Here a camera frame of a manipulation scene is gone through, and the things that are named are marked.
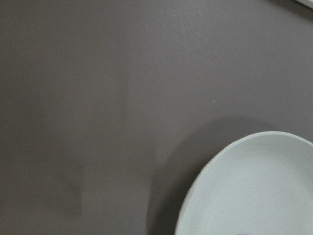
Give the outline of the cream round plate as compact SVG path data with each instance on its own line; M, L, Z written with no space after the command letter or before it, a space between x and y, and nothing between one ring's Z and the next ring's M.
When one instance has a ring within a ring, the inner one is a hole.
M192 183L177 235L310 235L313 145L286 132L260 132L219 152Z

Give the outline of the cream rabbit tray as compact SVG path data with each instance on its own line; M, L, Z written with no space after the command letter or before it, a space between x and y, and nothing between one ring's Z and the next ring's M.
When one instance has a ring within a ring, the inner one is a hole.
M298 3L301 3L309 8L313 8L313 0L295 0Z

